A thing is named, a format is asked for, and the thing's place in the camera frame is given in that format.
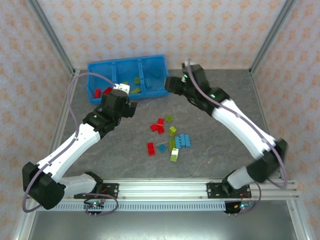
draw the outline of black mounting plate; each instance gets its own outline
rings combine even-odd
[[[103,183],[102,185],[102,194],[110,195],[114,198],[118,198],[119,193],[119,183]],[[91,194],[98,194],[100,192],[90,192]],[[77,194],[73,196],[75,199],[88,199],[89,196]],[[95,199],[102,199],[103,196],[96,196]]]
[[[249,185],[245,185],[237,190],[234,190],[230,193],[230,195],[227,195],[227,193],[222,189],[221,182],[215,183],[212,181],[206,184],[206,193],[208,199],[240,199],[241,197],[248,199],[249,197],[245,194],[248,194],[250,198],[252,196]]]

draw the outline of wallpaper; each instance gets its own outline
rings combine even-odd
[[[26,0],[0,4],[0,239],[22,213],[22,167],[48,154],[69,74]]]
[[[271,133],[288,141],[286,168],[320,237],[319,0],[296,3],[254,80]]]
[[[165,54],[249,69],[285,0],[39,0],[74,68]]]

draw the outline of red lego brick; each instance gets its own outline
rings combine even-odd
[[[112,87],[108,87],[106,90],[103,91],[102,94],[109,94],[112,91]]]
[[[97,88],[97,89],[95,90],[94,98],[95,98],[95,99],[101,98],[101,90],[100,90],[100,88]]]
[[[163,118],[159,118],[157,125],[158,126],[163,126],[164,124],[165,124],[165,120]]]
[[[150,157],[156,155],[155,145],[153,142],[148,142],[146,146],[148,148],[148,154]]]
[[[165,132],[164,127],[158,125],[158,134],[163,134],[164,132]]]
[[[151,128],[152,132],[155,132],[155,131],[158,130],[157,124],[152,124],[152,125],[150,126],[150,128]]]

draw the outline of lego brick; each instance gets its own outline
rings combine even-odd
[[[174,140],[175,140],[175,148],[176,149],[182,148],[180,137],[176,136],[176,137],[174,137]]]
[[[160,77],[160,72],[158,70],[155,70],[155,69],[151,69],[150,70],[150,73],[156,77],[156,78],[159,78]]]
[[[97,89],[95,90],[94,98],[95,98],[95,99],[101,98],[101,90],[100,90],[100,88],[97,88]]]
[[[135,84],[140,84],[140,77],[135,77],[134,78],[134,83]]]
[[[172,149],[175,149],[176,148],[176,141],[175,139],[170,139],[169,140],[169,151],[172,152]]]
[[[108,87],[106,90],[103,91],[102,94],[109,94],[111,93],[112,89],[113,89],[112,87]]]
[[[150,78],[147,77],[146,79],[144,79],[144,85],[146,89],[152,89],[152,83],[150,81]]]
[[[156,155],[155,145],[153,142],[148,142],[146,146],[148,148],[148,154],[150,157]]]
[[[179,149],[173,148],[171,152],[170,161],[176,162],[178,160]]]
[[[176,133],[177,133],[177,129],[174,126],[171,126],[169,128],[169,135],[174,138],[176,136]]]
[[[158,126],[163,126],[164,124],[165,124],[165,120],[163,118],[159,118],[158,122],[157,122],[157,125]]]
[[[174,117],[171,116],[171,115],[168,115],[168,116],[166,116],[166,118],[165,118],[165,120],[166,120],[168,123],[171,123],[173,119],[174,119]]]
[[[190,148],[191,143],[190,143],[190,136],[188,134],[184,135],[184,140],[185,140],[185,147]]]
[[[179,137],[181,140],[181,147],[185,147],[186,146],[185,135],[183,133],[181,133]]]
[[[152,125],[150,126],[150,128],[151,128],[152,132],[155,132],[155,131],[158,130],[157,124],[152,124]]]
[[[138,94],[141,92],[141,89],[139,87],[135,88],[134,90],[132,90],[130,93],[131,94]]]
[[[166,146],[163,145],[163,144],[161,144],[161,145],[158,147],[158,149],[159,149],[160,152],[163,153],[163,152],[166,150]]]
[[[163,126],[157,125],[157,128],[158,128],[158,134],[163,134],[165,132],[165,129]]]

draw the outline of blue plastic bin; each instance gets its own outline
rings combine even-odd
[[[140,88],[140,93],[129,94],[131,100],[169,94],[164,89],[165,79],[169,77],[164,55],[93,62],[88,64],[87,71],[100,74],[112,80],[113,83],[121,84],[127,82],[130,86],[130,92]],[[135,84],[135,78],[140,78],[139,84]],[[146,78],[149,80],[147,86],[145,84]],[[88,75],[86,90],[90,103],[100,104],[101,98],[94,98],[95,91],[99,88],[103,92],[108,87],[112,87],[111,84],[103,79]]]

